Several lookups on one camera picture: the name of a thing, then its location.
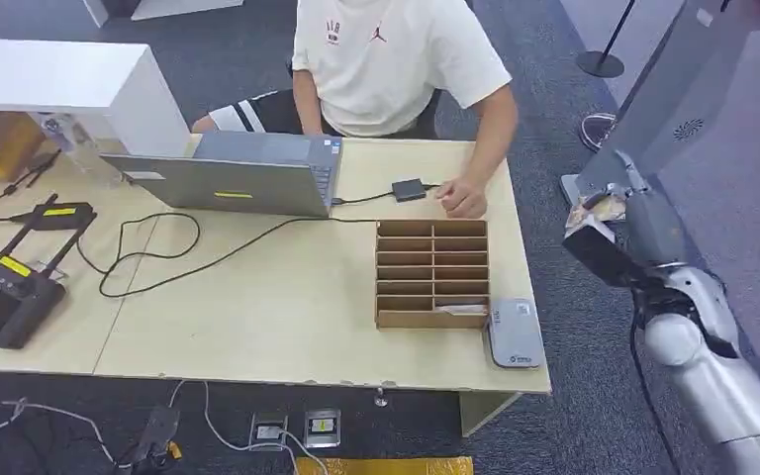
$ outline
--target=white cable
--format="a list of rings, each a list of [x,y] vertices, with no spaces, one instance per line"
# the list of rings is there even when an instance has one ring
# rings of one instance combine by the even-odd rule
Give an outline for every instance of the white cable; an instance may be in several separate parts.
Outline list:
[[[97,425],[94,424],[94,421],[85,416],[80,416],[79,414],[66,411],[65,409],[46,406],[44,404],[29,403],[27,398],[22,398],[19,401],[1,401],[0,406],[13,406],[13,414],[7,421],[0,423],[0,428],[5,428],[6,426],[12,424],[16,419],[19,418],[19,416],[25,411],[26,408],[42,409],[44,411],[62,414],[88,423],[92,427],[92,430],[94,430],[97,441],[100,442],[100,448],[103,450],[103,454],[106,455],[106,458],[108,458],[110,462],[116,464],[118,463],[115,460],[115,457],[112,456],[112,453],[109,452],[109,448],[106,447],[106,442],[103,441],[103,436],[100,434],[100,430],[97,428]],[[130,468],[131,466],[131,463],[128,463],[126,465],[117,465],[118,468]]]
[[[286,433],[288,437],[292,438],[293,441],[296,442],[296,445],[298,445],[299,448],[302,449],[302,451],[305,453],[305,455],[307,455],[308,457],[310,457],[310,459],[313,460],[314,462],[318,463],[319,466],[322,467],[322,473],[324,473],[325,475],[329,475],[329,473],[328,473],[328,467],[325,465],[325,462],[323,462],[322,460],[320,460],[319,457],[317,457],[316,455],[310,453],[310,450],[308,450],[307,447],[305,447],[304,444],[301,441],[299,441],[298,437],[296,437],[291,432],[288,432],[288,431],[286,431],[284,429],[282,429],[281,432]]]
[[[170,403],[168,404],[169,407],[171,407],[171,408],[173,407],[173,404],[176,402],[176,396],[179,394],[179,389],[182,387],[183,384],[185,384],[187,382],[188,381],[186,379],[183,379],[183,380],[179,381],[179,384],[177,384],[175,388],[173,388],[173,393],[170,395]],[[252,445],[237,446],[237,445],[234,445],[234,444],[230,443],[229,441],[225,440],[223,438],[223,436],[220,435],[219,432],[217,432],[217,429],[214,428],[214,424],[211,423],[211,417],[208,415],[209,405],[210,405],[210,402],[211,402],[211,392],[209,391],[209,388],[208,388],[208,381],[202,381],[202,384],[205,386],[205,409],[203,410],[203,416],[205,416],[205,423],[208,425],[208,428],[211,429],[211,432],[214,433],[214,436],[216,436],[217,439],[223,445],[225,445],[226,447],[230,448],[231,450],[235,450],[235,451],[238,451],[238,452],[245,452],[245,451],[252,450],[253,448],[258,448],[258,447],[281,447],[281,448],[284,448],[284,449],[287,450],[287,453],[290,454],[290,461],[292,461],[292,463],[293,463],[293,473],[295,475],[299,475],[299,466],[298,466],[298,463],[296,462],[296,455],[293,452],[293,449],[290,448],[286,444],[279,443],[279,442],[262,442],[262,443],[254,443]],[[310,451],[308,451],[307,447],[305,447],[304,444],[302,444],[295,435],[293,435],[292,433],[290,433],[290,432],[288,432],[286,430],[283,430],[283,429],[280,430],[280,431],[284,432],[285,434],[287,434],[287,436],[289,436],[290,438],[292,438],[293,441],[296,442],[296,444],[299,446],[299,448],[301,448],[302,451],[305,454],[307,454],[308,457],[310,457],[313,461],[315,461],[316,463],[318,463],[320,467],[322,467],[322,472],[325,475],[329,475],[328,474],[328,467],[325,466],[325,463],[322,460],[320,460],[318,457],[316,457],[315,455],[313,455],[312,453],[310,453]]]

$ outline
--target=cardboard organizer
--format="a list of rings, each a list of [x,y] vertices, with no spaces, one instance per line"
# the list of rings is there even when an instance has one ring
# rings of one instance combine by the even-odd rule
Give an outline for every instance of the cardboard organizer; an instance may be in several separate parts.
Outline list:
[[[380,221],[375,258],[377,328],[481,329],[487,323],[484,221]],[[481,311],[441,309],[460,305]]]

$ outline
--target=stanchion base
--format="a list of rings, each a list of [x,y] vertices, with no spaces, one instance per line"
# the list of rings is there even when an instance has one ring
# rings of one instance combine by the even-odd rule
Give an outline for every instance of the stanchion base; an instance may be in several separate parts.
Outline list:
[[[602,142],[608,137],[611,129],[616,123],[616,116],[606,112],[597,112],[590,114],[581,121],[578,127],[578,137],[581,143],[592,151],[599,151],[602,148]]]
[[[619,77],[624,73],[624,64],[612,54],[608,54],[605,61],[599,63],[602,55],[601,51],[582,52],[575,58],[575,62],[584,72],[597,77]]]

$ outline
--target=black pole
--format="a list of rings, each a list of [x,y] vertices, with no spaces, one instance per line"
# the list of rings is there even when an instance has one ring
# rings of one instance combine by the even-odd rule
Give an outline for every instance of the black pole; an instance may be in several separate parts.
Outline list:
[[[625,7],[624,13],[618,19],[617,27],[604,51],[586,51],[578,55],[576,62],[578,63],[578,67],[584,72],[598,77],[618,77],[624,73],[624,64],[621,63],[619,58],[611,55],[611,48],[614,47],[618,34],[630,15],[630,10],[633,9],[634,3],[636,3],[636,0],[629,0],[627,2],[627,7]]]

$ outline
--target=power socket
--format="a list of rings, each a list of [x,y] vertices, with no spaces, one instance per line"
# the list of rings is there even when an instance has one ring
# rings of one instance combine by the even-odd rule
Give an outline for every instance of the power socket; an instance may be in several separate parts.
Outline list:
[[[304,421],[304,444],[308,448],[337,447],[341,442],[342,412],[339,409],[308,411]]]
[[[284,445],[287,441],[287,434],[284,433],[287,430],[287,420],[288,417],[286,415],[278,413],[255,413],[251,417],[249,445],[258,443],[280,443]],[[251,448],[250,451],[270,452],[283,449],[283,447],[269,445]]]

